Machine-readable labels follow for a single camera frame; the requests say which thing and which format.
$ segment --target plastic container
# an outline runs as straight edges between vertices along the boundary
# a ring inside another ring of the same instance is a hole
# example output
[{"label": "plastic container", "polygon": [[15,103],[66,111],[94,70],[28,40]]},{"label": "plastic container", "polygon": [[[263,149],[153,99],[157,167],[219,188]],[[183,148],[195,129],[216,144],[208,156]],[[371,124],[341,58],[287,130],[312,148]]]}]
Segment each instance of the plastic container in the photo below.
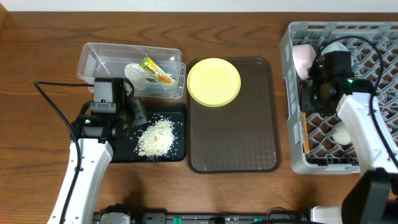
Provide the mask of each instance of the plastic container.
[{"label": "plastic container", "polygon": [[185,84],[185,65],[181,63],[179,49],[145,47],[123,44],[87,43],[80,56],[77,76],[87,83],[94,84],[97,77],[126,77],[124,68],[129,63],[141,63],[150,57],[175,82],[145,83],[141,90],[135,89],[136,96],[181,98]]},{"label": "plastic container", "polygon": [[[333,140],[336,114],[303,114],[299,103],[299,80],[292,61],[292,47],[311,44],[318,52],[322,45],[344,35],[359,35],[373,41],[383,54],[385,70],[377,87],[379,106],[392,137],[398,143],[398,23],[397,22],[292,22],[281,42],[282,76],[286,81],[289,139],[292,169],[298,174],[351,174],[359,172],[354,147]],[[353,72],[358,78],[374,82],[379,62],[374,49],[362,40],[340,41],[353,57]],[[310,143],[309,153],[304,144]]]}]

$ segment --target yellow plate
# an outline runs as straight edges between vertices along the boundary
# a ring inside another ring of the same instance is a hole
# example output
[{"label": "yellow plate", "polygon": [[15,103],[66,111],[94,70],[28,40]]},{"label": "yellow plate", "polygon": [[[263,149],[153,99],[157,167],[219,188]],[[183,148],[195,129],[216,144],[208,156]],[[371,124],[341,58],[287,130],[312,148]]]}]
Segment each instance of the yellow plate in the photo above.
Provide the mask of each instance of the yellow plate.
[{"label": "yellow plate", "polygon": [[229,62],[208,58],[194,65],[188,74],[188,91],[205,106],[223,106],[231,102],[241,89],[241,77]]}]

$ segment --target black cutting board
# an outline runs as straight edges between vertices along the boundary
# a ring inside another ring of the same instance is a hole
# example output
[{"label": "black cutting board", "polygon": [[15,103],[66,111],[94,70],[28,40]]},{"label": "black cutting board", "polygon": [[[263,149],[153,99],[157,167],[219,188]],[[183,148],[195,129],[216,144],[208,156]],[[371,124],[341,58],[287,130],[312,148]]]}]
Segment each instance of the black cutting board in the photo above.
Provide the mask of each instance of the black cutting board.
[{"label": "black cutting board", "polygon": [[[131,129],[129,135],[118,142],[111,162],[177,162],[185,158],[185,110],[179,106],[171,106],[168,108],[147,109],[147,111],[150,122]],[[173,148],[166,155],[156,158],[138,156],[138,152],[134,150],[138,144],[138,137],[141,135],[138,130],[145,131],[154,121],[159,120],[160,116],[174,122],[173,134],[178,138],[174,139]]]}]

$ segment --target brown tray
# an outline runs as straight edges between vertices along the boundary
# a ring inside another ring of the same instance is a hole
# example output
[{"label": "brown tray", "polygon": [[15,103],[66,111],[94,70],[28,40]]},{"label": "brown tray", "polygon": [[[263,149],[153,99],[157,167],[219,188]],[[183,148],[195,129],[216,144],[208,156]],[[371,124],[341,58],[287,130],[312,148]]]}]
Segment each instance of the brown tray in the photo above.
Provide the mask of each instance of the brown tray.
[{"label": "brown tray", "polygon": [[188,163],[201,174],[276,170],[281,154],[271,67],[263,58],[225,60],[238,69],[241,89],[216,108],[188,97]]}]

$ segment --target green connector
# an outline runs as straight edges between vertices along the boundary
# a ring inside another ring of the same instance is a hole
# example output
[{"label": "green connector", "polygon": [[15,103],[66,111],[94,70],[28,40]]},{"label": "green connector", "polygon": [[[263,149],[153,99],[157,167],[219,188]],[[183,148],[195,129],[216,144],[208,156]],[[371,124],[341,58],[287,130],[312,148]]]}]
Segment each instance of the green connector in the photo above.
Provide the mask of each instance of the green connector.
[{"label": "green connector", "polygon": [[181,217],[174,217],[174,224],[182,224],[182,218]]}]

